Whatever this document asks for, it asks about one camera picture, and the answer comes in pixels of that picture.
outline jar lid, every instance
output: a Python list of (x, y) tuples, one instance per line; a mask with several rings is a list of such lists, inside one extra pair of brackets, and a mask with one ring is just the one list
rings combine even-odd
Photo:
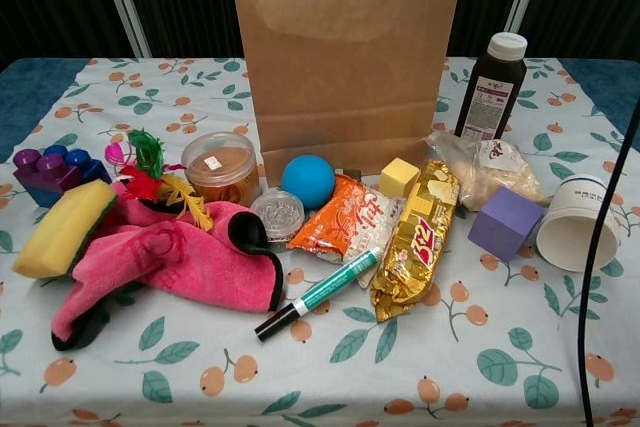
[(256, 166), (251, 141), (230, 132), (198, 137), (185, 147), (181, 161), (187, 168), (187, 179), (206, 187), (234, 184), (247, 177)]
[(302, 202), (288, 192), (267, 192), (253, 202), (251, 210), (262, 220), (270, 241), (290, 240), (304, 222)]
[(522, 60), (527, 50), (527, 39), (511, 32), (499, 32), (491, 37), (487, 53), (496, 59), (513, 62)]

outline sponge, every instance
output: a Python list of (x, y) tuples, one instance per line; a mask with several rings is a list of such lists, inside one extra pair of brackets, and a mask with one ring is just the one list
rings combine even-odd
[(396, 157), (382, 169), (380, 192), (392, 199), (406, 198), (419, 173), (417, 167)]
[(66, 274), (115, 199), (115, 191), (102, 180), (66, 191), (44, 216), (13, 270), (34, 279)]

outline orange jar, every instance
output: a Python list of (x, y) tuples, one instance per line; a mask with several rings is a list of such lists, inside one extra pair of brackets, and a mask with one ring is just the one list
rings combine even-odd
[(198, 137), (182, 152), (182, 165), (205, 202), (226, 200), (250, 207), (260, 195), (255, 149), (242, 135), (214, 132)]

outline black cable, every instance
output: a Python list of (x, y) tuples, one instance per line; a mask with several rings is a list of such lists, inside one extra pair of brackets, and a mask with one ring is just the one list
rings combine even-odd
[(584, 408), (584, 415), (587, 423), (587, 427), (593, 427), (593, 414), (591, 412), (591, 401), (589, 400), (589, 384), (587, 383), (587, 371), (585, 365), (584, 356), (584, 337), (585, 327), (587, 323), (587, 306), (589, 304), (589, 286), (591, 285), (591, 273), (593, 272), (593, 263), (596, 259), (596, 251), (598, 249), (598, 242), (600, 241), (600, 233), (604, 226), (604, 219), (609, 211), (609, 204), (613, 198), (613, 194), (616, 191), (620, 174), (622, 173), (622, 167), (627, 160), (627, 154), (631, 149), (633, 138), (636, 135), (638, 129), (638, 123), (640, 123), (640, 99), (636, 105), (636, 109), (633, 111), (629, 127), (627, 127), (627, 133), (620, 147), (620, 153), (618, 154), (618, 160), (611, 173), (611, 179), (609, 180), (609, 186), (602, 199), (602, 205), (598, 212), (598, 218), (596, 224), (593, 227), (593, 235), (591, 236), (591, 244), (589, 244), (589, 253), (587, 254), (587, 264), (584, 269), (584, 278), (582, 279), (582, 292), (580, 294), (580, 313), (578, 314), (578, 370), (580, 372), (580, 389), (582, 391), (582, 406)]

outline white cup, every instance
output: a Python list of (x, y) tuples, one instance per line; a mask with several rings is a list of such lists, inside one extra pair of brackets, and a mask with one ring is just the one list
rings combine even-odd
[[(560, 184), (536, 237), (538, 250), (550, 264), (572, 272), (584, 271), (593, 227), (606, 190), (606, 184), (592, 175), (572, 175)], [(601, 269), (615, 258), (618, 235), (618, 225), (609, 211), (600, 234), (594, 269)]]

